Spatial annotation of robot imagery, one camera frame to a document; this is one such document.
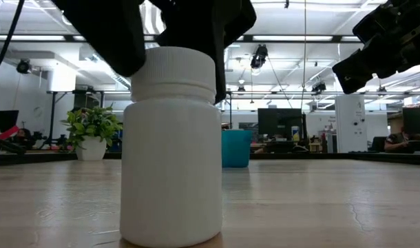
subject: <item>table surface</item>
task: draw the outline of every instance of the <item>table surface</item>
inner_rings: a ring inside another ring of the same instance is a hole
[[[420,247],[420,166],[252,161],[223,173],[222,234],[196,247]],[[0,167],[0,248],[134,247],[120,161]]]

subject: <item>black robotic arm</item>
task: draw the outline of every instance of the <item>black robotic arm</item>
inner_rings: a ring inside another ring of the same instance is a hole
[[[390,0],[365,16],[353,29],[364,48],[333,67],[347,94],[420,65],[420,0]]]
[[[142,0],[53,0],[65,17],[104,60],[123,76],[131,76],[145,62]],[[161,9],[166,30],[161,46],[191,48],[209,55],[216,65],[216,103],[226,96],[224,49],[256,20],[250,0],[151,0]]]

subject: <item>green leaves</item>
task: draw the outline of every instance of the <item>green leaves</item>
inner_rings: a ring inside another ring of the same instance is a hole
[[[61,122],[68,126],[66,130],[70,132],[70,137],[67,141],[72,149],[76,147],[83,149],[81,143],[85,140],[85,136],[99,136],[101,140],[105,139],[109,146],[112,145],[112,138],[123,127],[111,111],[112,107],[94,107],[91,110],[82,109],[75,113],[68,112],[67,119]]]
[[[73,125],[79,131],[83,131],[85,129],[85,126],[83,126],[82,123],[74,123]]]

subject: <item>computer monitor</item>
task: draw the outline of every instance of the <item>computer monitor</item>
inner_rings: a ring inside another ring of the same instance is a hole
[[[408,134],[420,134],[420,107],[403,108],[404,131]]]
[[[18,110],[0,111],[0,133],[8,131],[17,124]]]
[[[258,109],[259,134],[280,134],[291,140],[291,127],[298,126],[302,133],[301,109]]]

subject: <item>teal bucket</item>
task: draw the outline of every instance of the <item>teal bucket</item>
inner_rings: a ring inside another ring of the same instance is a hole
[[[226,130],[222,132],[222,167],[249,166],[251,131]]]

